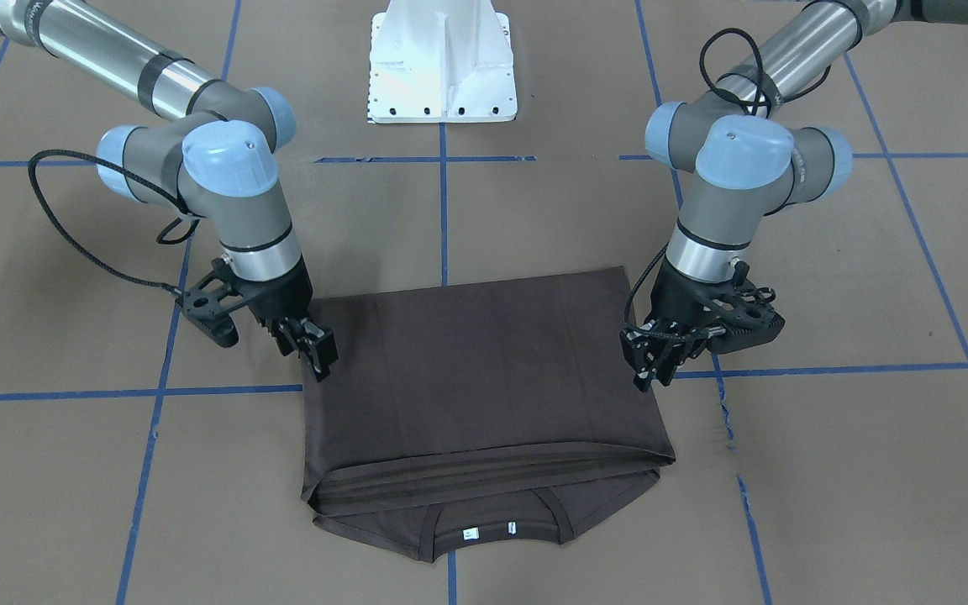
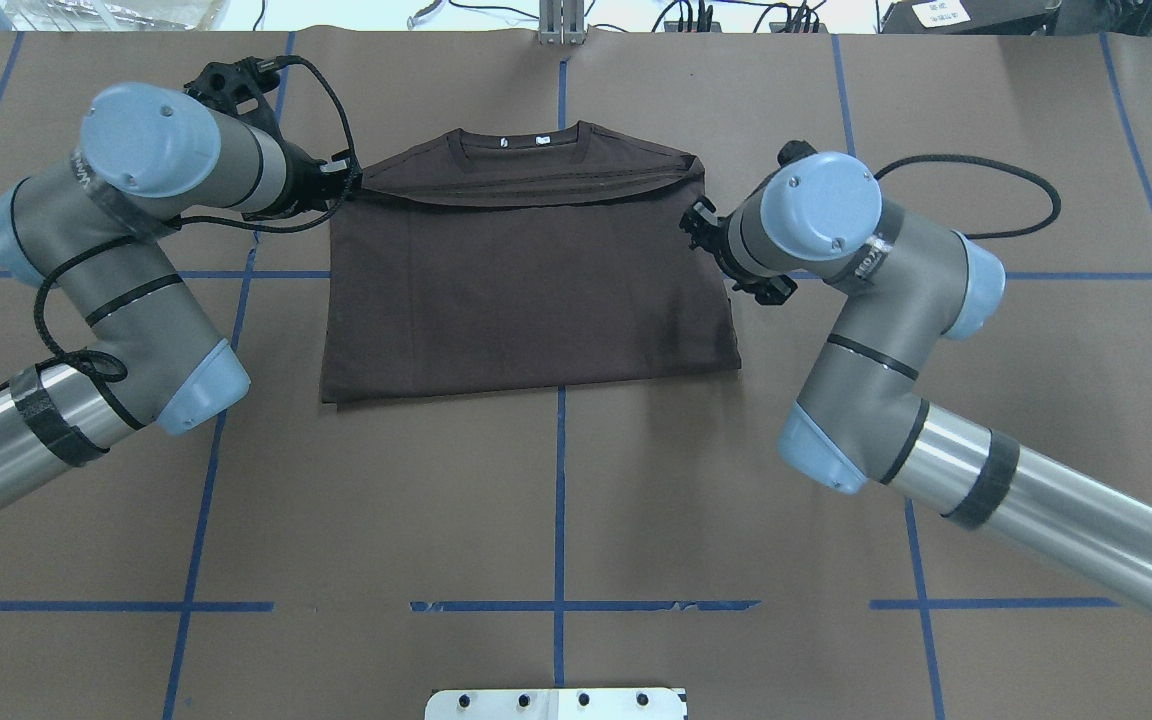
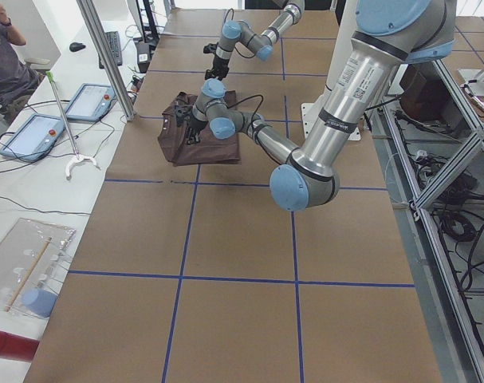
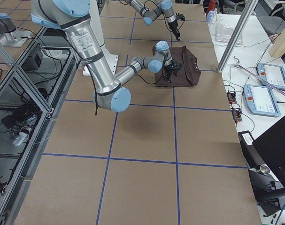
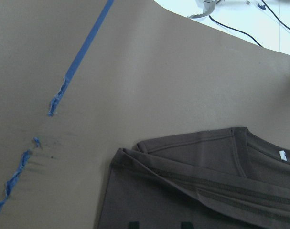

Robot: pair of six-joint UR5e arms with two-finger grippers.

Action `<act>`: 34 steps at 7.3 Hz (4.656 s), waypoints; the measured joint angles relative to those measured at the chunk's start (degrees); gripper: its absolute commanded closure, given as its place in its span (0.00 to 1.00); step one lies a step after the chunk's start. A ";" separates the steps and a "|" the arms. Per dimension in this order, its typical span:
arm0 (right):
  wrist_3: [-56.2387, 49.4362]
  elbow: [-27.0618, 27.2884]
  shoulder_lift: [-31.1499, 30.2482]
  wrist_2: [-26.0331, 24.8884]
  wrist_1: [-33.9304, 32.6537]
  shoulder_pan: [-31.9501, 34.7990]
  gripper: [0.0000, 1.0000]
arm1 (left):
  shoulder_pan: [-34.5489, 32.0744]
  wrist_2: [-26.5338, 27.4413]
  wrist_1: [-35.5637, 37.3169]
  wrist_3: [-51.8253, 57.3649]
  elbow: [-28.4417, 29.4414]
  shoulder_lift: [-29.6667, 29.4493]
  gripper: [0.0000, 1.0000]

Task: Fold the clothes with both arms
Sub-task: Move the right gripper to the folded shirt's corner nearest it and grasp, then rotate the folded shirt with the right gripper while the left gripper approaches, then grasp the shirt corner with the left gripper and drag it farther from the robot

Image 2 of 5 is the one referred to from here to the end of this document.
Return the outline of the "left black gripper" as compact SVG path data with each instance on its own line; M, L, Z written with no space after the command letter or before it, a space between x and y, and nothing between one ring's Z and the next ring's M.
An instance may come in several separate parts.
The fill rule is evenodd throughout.
M285 187L285 211L329 211L357 190L361 164L356 156L332 156L328 161L293 158Z

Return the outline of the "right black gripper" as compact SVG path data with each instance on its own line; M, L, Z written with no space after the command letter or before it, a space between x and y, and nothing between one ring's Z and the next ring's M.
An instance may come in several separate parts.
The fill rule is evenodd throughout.
M689 236L691 250L708 252L723 275L733 275L733 265L727 253L726 219L717 214L717 205L708 199L696 199L681 215L679 228Z

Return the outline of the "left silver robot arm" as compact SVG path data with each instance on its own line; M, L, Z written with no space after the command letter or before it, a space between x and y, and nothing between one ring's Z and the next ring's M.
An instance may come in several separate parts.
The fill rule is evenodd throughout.
M210 65L184 90L97 94L65 160L0 196L0 266L35 290L47 359L0 386L0 509L138 429L179 435L250 377L160 240L225 209L242 227L326 209L349 161L285 141L266 94L285 58Z

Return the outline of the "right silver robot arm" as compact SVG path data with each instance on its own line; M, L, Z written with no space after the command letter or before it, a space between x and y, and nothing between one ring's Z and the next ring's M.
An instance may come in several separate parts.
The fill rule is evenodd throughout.
M892 488L973 536L1064 571L1152 621L1152 506L923 392L946 344L979 333L1007 288L1005 263L886 192L881 168L791 141L735 209L694 200L680 225L736 291L778 306L806 274L842 296L776 439L791 469L854 495Z

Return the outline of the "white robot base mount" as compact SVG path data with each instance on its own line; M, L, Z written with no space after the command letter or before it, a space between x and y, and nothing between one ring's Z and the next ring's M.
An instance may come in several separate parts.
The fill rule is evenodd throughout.
M425 719L687 719L684 689L668 687L447 689Z

